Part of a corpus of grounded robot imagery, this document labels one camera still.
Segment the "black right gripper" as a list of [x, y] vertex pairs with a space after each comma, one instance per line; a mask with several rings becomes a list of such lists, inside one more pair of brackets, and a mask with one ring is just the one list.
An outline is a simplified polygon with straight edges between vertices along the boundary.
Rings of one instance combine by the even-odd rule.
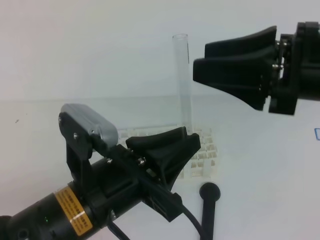
[[228, 93], [255, 110], [264, 108], [272, 68], [282, 77], [271, 82], [268, 111], [294, 115], [299, 99], [320, 100], [320, 23], [299, 22], [295, 33], [281, 34], [277, 27], [259, 32], [210, 42], [204, 57], [193, 62], [193, 80]]

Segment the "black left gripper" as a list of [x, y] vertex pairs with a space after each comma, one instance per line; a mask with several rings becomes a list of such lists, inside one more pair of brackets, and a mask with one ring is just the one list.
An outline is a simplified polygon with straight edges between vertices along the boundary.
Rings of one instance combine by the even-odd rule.
[[[143, 202], [168, 222], [182, 214], [182, 199], [171, 189], [188, 161], [201, 148], [198, 134], [187, 134], [185, 126], [149, 136], [132, 136], [122, 145], [111, 148], [108, 155], [91, 169], [96, 184], [86, 200], [100, 224]], [[139, 166], [145, 154], [148, 166]], [[152, 177], [147, 167], [155, 173]]]

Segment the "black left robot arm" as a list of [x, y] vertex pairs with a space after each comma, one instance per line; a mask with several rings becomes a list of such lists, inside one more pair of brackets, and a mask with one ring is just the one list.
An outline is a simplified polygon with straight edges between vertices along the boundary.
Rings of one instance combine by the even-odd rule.
[[118, 239], [127, 235], [115, 219], [144, 203], [171, 222], [185, 215], [203, 228], [172, 187], [201, 147], [185, 127], [134, 136], [125, 145], [106, 143], [96, 134], [66, 139], [66, 159], [73, 180], [13, 216], [0, 218], [3, 240], [86, 240], [103, 228]]

